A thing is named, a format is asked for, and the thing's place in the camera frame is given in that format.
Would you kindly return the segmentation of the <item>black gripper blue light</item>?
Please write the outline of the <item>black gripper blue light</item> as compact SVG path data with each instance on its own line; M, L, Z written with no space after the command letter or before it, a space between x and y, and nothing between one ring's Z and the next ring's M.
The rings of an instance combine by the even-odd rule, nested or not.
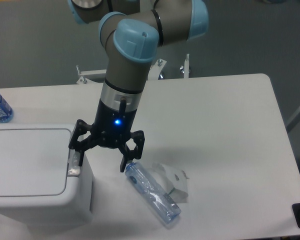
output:
M136 113L137 110L120 114L118 110L108 107L100 100L92 125L78 119L68 144L70 150L79 153L78 166L83 165L85 151L97 145L104 148L119 149L122 153L121 173L125 171L126 165L134 159L140 160L145 144L145 134L142 130L131 132ZM79 140L88 132L90 135L87 138ZM130 139L135 143L134 149L130 149L127 145Z

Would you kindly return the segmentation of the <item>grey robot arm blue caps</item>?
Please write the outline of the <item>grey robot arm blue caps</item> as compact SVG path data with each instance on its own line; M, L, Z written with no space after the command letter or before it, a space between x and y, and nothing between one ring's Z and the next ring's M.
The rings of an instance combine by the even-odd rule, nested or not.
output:
M142 157L145 135L132 131L148 74L159 47L204 35L209 14L202 0L153 0L140 10L138 0L70 0L68 6L80 24L98 22L98 39L108 65L93 124L79 119L69 149L78 154L96 146L122 153L120 170Z

